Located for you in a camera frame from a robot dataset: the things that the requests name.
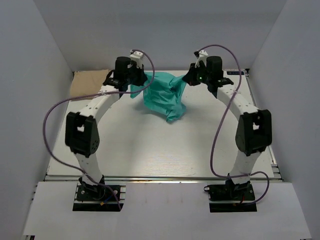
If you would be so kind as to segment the teal t shirt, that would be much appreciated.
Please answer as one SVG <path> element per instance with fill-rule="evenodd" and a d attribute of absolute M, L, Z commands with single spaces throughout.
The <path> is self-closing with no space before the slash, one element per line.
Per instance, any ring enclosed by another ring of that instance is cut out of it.
<path fill-rule="evenodd" d="M 168 72 L 146 72 L 147 81 L 151 84 L 143 90 L 143 103 L 153 112 L 166 117 L 168 123 L 180 119 L 187 107 L 182 103 L 182 96 L 186 87 L 183 76 L 174 76 Z"/>

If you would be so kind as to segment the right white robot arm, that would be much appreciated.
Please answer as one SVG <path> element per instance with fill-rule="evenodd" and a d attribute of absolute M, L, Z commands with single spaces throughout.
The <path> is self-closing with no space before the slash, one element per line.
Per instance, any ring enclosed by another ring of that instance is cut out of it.
<path fill-rule="evenodd" d="M 190 86 L 205 84 L 207 90 L 231 112 L 238 124 L 235 144 L 238 148 L 232 170 L 227 175 L 226 195 L 236 200 L 250 183 L 254 165 L 260 155 L 272 143 L 272 116 L 269 110 L 260 110 L 252 105 L 234 86 L 232 80 L 224 76 L 223 61 L 219 56 L 209 56 L 206 51 L 195 53 L 195 63 L 183 77 Z"/>

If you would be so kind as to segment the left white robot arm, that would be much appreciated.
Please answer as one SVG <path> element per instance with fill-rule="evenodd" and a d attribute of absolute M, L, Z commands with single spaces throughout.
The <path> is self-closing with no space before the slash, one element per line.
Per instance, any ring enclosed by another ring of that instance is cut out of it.
<path fill-rule="evenodd" d="M 120 56 L 115 68 L 107 74 L 98 96 L 85 107 L 66 116 L 65 144 L 85 171 L 79 179 L 88 193 L 99 200 L 105 196 L 104 176 L 100 171 L 96 151 L 100 144 L 98 123 L 106 111 L 128 90 L 129 85 L 143 86 L 147 81 L 143 65 L 144 54 L 134 51 L 129 57 Z"/>

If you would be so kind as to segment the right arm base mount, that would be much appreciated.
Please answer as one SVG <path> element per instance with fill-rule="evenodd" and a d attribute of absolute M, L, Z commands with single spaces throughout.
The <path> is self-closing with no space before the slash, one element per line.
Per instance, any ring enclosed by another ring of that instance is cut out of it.
<path fill-rule="evenodd" d="M 210 213 L 257 212 L 253 186 L 234 190 L 229 184 L 210 184 L 203 188 L 208 194 Z"/>

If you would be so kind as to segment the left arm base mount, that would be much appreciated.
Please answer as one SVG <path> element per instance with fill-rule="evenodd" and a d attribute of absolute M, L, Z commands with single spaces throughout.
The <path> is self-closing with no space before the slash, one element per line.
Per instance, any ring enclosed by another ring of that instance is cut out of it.
<path fill-rule="evenodd" d="M 73 201 L 73 212 L 120 212 L 121 209 L 115 199 L 116 195 L 120 207 L 125 203 L 126 186 L 110 185 L 113 193 L 108 188 L 93 192 L 78 184 Z"/>

